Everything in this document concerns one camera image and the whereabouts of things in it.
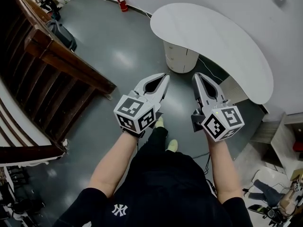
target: table pedestal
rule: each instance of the table pedestal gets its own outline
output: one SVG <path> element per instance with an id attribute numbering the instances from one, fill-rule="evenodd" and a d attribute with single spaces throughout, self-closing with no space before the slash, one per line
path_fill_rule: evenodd
<path id="1" fill-rule="evenodd" d="M 166 63 L 172 71 L 187 73 L 196 66 L 199 53 L 166 41 L 163 42 Z"/>
<path id="2" fill-rule="evenodd" d="M 220 84 L 220 87 L 224 93 L 225 98 L 230 99 L 232 104 L 248 99 L 245 92 L 231 76 L 225 79 Z"/>

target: gray pants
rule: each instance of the gray pants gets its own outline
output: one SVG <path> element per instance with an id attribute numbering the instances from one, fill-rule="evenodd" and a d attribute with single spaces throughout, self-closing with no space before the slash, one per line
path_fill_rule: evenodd
<path id="1" fill-rule="evenodd" d="M 272 187 L 259 180 L 256 180 L 254 182 L 254 186 L 259 188 L 263 193 L 252 192 L 249 194 L 248 198 L 266 201 L 271 208 L 277 206 L 281 198 L 284 196 L 284 194 L 278 193 L 276 189 L 273 189 Z"/>

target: shirt sleeve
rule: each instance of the shirt sleeve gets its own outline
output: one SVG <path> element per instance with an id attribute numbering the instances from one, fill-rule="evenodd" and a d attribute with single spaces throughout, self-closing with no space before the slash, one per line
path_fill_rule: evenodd
<path id="1" fill-rule="evenodd" d="M 75 202 L 60 216 L 53 227 L 82 227 L 107 203 L 106 195 L 98 189 L 84 189 Z"/>
<path id="2" fill-rule="evenodd" d="M 231 218 L 233 227 L 253 227 L 250 215 L 242 198 L 228 199 L 223 207 Z"/>

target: red fire extinguisher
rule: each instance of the red fire extinguisher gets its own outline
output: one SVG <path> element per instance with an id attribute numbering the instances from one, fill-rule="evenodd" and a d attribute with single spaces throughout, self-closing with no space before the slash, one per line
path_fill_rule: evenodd
<path id="1" fill-rule="evenodd" d="M 122 12 L 128 11 L 128 6 L 127 6 L 125 0 L 117 0 L 117 1 L 118 1 L 118 3 L 119 3 L 119 6 L 120 6 Z"/>

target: glossy floor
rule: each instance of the glossy floor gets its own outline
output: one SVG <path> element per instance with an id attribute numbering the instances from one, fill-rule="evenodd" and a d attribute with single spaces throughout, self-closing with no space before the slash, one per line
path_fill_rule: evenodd
<path id="1" fill-rule="evenodd" d="M 179 151 L 192 157 L 208 152 L 204 133 L 193 132 L 190 115 L 197 108 L 191 78 L 197 71 L 211 76 L 198 61 L 187 74 L 176 74 L 165 63 L 163 42 L 152 32 L 149 19 L 133 10 L 122 13 L 119 6 L 104 0 L 71 0 L 60 11 L 63 25 L 75 36 L 76 54 L 117 85 L 109 101 L 96 97 L 68 134 L 68 153 L 49 165 L 28 168 L 31 185 L 44 200 L 46 207 L 38 222 L 50 227 L 72 204 L 99 160 L 121 134 L 113 109 L 122 94 L 128 94 L 144 77 L 166 72 L 170 85 L 162 103 L 167 143 L 177 139 Z M 226 78 L 226 73 L 204 59 L 213 73 Z M 238 104 L 245 126 L 228 145 L 233 159 L 244 149 L 263 118 L 260 108 L 246 100 Z M 151 129 L 140 140 L 146 141 Z M 195 161 L 204 168 L 206 157 Z M 212 172 L 207 175 L 212 179 Z"/>

